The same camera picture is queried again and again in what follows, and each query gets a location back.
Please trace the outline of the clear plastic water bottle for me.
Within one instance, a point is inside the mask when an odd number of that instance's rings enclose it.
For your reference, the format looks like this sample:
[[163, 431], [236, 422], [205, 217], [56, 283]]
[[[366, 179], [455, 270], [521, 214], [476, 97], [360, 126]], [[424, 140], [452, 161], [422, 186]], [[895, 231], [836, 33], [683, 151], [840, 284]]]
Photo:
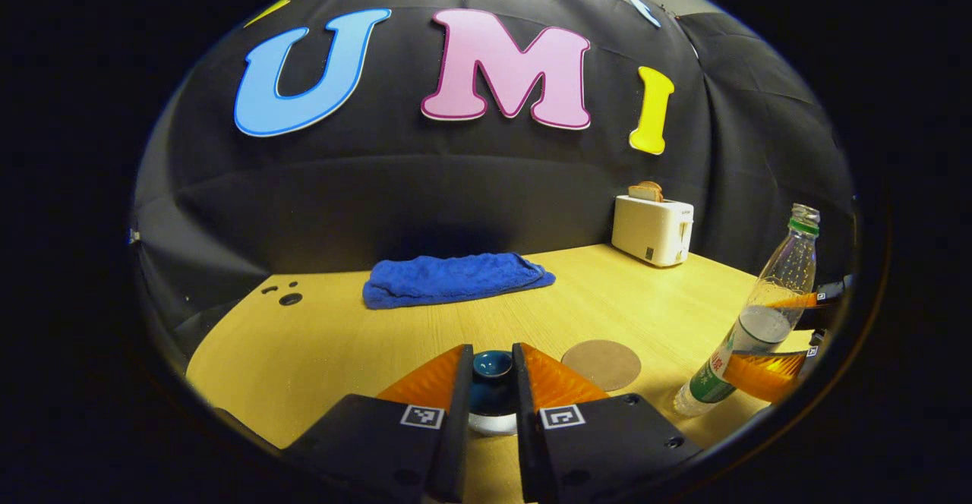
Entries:
[[816, 280], [820, 220], [817, 209], [793, 204], [787, 237], [764, 265], [732, 327], [674, 394], [674, 413], [684, 417], [708, 413], [738, 389], [729, 377], [735, 353], [773, 353], [791, 334], [806, 309], [805, 295], [812, 292]]

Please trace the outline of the white teacup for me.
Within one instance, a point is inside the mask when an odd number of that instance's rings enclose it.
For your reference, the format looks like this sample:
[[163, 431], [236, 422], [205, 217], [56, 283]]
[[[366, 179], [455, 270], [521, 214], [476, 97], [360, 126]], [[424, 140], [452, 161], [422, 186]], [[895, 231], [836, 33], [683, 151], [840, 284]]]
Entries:
[[517, 433], [516, 414], [469, 414], [469, 429], [484, 437], [507, 437]]

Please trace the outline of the black backdrop cloth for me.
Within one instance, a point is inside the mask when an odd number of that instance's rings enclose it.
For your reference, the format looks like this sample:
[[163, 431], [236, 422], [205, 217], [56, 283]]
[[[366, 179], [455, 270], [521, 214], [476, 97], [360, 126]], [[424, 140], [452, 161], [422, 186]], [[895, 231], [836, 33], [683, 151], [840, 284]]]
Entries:
[[817, 279], [850, 271], [822, 103], [735, 17], [667, 0], [265, 7], [167, 103], [129, 228], [148, 320], [191, 355], [274, 273], [600, 244], [642, 180], [694, 206], [692, 253], [757, 273], [802, 203]]

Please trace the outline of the blue towel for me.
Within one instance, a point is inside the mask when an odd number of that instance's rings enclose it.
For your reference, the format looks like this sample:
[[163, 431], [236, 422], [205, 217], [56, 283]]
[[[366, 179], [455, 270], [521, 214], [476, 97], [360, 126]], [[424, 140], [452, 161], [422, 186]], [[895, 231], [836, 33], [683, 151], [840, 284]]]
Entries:
[[544, 288], [556, 280], [517, 253], [419, 256], [379, 262], [362, 286], [362, 300], [372, 310], [452, 304]]

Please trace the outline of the round brown coaster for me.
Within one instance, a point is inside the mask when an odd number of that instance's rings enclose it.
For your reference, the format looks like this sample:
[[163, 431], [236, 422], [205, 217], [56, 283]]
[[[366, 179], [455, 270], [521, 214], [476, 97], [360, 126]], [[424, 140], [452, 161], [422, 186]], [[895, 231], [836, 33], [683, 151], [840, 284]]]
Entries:
[[561, 362], [604, 391], [625, 389], [642, 372], [641, 358], [636, 352], [611, 339], [580, 342], [563, 353]]

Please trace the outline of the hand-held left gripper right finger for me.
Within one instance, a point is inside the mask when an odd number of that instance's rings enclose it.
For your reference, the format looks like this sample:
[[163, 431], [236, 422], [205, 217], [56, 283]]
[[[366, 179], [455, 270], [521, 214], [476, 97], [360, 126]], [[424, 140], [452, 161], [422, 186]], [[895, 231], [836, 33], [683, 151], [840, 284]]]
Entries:
[[534, 504], [655, 504], [702, 450], [636, 393], [610, 396], [535, 346], [513, 346], [522, 494]]

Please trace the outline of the white toaster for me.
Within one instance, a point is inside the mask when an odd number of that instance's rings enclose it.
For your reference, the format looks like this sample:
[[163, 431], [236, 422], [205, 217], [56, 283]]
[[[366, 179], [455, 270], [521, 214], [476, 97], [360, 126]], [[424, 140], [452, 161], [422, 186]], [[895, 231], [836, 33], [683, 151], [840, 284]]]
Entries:
[[694, 206], [619, 195], [614, 200], [611, 245], [653, 266], [683, 264], [690, 255]]

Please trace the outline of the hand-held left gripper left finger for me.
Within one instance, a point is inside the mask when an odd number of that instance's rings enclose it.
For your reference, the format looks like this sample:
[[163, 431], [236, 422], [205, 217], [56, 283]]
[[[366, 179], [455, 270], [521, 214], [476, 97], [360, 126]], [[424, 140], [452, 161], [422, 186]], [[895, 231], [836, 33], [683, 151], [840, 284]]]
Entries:
[[462, 504], [472, 359], [458, 345], [379, 396], [348, 394], [285, 459], [333, 487], [334, 504]]

